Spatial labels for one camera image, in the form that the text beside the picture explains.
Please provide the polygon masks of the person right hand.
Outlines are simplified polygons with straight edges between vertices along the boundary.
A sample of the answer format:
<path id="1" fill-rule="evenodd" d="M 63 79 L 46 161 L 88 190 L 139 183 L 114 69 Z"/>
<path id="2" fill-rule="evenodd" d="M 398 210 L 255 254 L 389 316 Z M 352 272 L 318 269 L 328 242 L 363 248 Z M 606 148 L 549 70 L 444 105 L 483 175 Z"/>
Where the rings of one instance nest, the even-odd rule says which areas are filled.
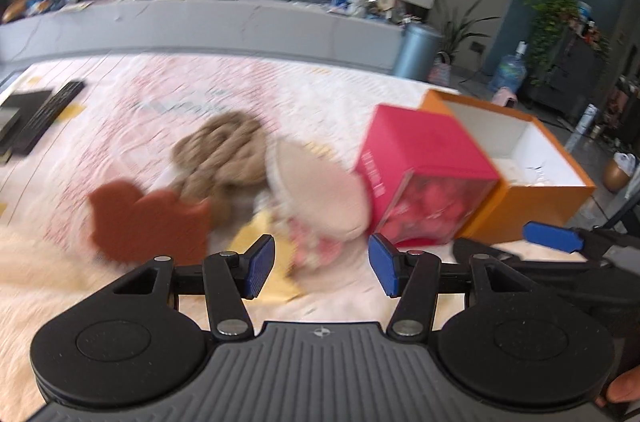
<path id="1" fill-rule="evenodd" d="M 605 396 L 599 396 L 596 404 L 621 404 L 622 402 L 638 402 L 640 399 L 640 367 L 636 367 L 618 376 L 606 390 Z"/>

